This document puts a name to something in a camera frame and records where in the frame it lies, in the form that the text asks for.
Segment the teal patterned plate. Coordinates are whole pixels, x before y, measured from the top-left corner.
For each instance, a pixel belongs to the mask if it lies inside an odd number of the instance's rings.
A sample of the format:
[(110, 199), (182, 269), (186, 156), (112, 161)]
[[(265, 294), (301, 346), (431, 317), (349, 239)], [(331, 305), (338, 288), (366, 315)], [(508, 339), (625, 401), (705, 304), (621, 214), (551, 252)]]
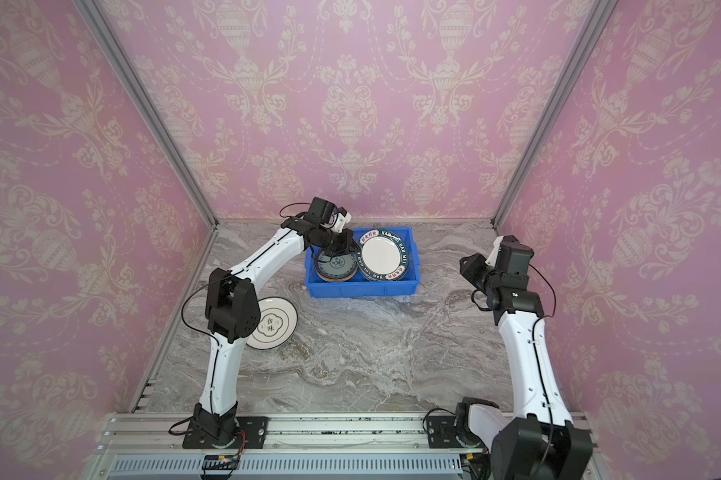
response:
[(314, 270), (326, 282), (346, 282), (358, 272), (358, 262), (354, 254), (330, 256), (320, 250), (314, 260)]

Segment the large green-rim white plate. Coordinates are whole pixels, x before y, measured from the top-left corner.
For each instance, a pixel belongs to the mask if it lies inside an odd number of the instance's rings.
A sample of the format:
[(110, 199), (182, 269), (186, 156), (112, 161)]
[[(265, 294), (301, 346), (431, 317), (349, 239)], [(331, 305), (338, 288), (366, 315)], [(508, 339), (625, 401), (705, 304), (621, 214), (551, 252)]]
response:
[(411, 263), (410, 250), (403, 238), (390, 229), (375, 228), (360, 236), (356, 254), (358, 269), (366, 280), (398, 281)]

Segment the white plate black flower outline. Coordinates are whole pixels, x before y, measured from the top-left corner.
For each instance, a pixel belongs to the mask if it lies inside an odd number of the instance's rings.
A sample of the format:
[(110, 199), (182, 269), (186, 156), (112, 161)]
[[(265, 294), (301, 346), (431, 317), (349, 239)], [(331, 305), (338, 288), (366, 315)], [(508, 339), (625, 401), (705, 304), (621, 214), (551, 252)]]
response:
[(287, 342), (296, 331), (298, 311), (292, 301), (282, 297), (268, 297), (258, 302), (260, 323), (248, 336), (246, 345), (256, 350), (272, 350)]

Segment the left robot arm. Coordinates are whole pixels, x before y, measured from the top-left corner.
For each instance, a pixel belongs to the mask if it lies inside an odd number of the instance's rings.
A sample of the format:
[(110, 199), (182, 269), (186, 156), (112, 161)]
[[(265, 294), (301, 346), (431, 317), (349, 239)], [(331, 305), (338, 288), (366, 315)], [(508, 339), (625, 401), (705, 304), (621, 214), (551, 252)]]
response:
[(342, 207), (314, 198), (310, 208), (284, 218), (276, 233), (252, 255), (228, 269), (216, 268), (206, 291), (202, 334), (210, 338), (210, 361), (200, 400), (184, 436), (198, 435), (206, 445), (235, 448), (244, 444), (238, 424), (238, 374), (248, 338), (260, 320), (258, 294), (292, 258), (310, 248), (332, 256), (356, 253), (352, 215)]

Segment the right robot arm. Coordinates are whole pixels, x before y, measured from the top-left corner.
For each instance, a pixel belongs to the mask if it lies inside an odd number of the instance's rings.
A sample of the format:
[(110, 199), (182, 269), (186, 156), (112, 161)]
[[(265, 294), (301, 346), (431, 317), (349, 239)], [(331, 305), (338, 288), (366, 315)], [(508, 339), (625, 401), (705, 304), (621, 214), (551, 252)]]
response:
[(464, 444), (484, 444), (492, 478), (582, 479), (594, 453), (590, 433), (578, 428), (562, 398), (547, 346), (546, 314), (529, 288), (534, 250), (515, 236), (498, 237), (489, 255), (460, 261), (460, 274), (485, 296), (504, 342), (513, 388), (513, 415), (464, 398), (456, 426)]

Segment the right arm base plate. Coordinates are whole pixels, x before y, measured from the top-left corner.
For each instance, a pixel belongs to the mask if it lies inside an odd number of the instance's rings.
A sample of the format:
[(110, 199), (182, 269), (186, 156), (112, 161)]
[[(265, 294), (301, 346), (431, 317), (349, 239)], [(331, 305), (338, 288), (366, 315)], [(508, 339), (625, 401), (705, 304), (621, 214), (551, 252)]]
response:
[(457, 428), (457, 420), (452, 415), (429, 415), (423, 419), (424, 432), (431, 449), (472, 448)]

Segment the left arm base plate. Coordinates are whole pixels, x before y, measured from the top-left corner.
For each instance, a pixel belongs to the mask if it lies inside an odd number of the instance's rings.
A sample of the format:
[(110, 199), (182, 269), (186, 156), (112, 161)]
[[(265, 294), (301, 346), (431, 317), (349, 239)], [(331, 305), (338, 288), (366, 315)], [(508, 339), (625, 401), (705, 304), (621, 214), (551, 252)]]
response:
[(182, 448), (260, 450), (268, 435), (266, 416), (244, 416), (223, 421), (193, 419), (188, 433), (182, 440)]

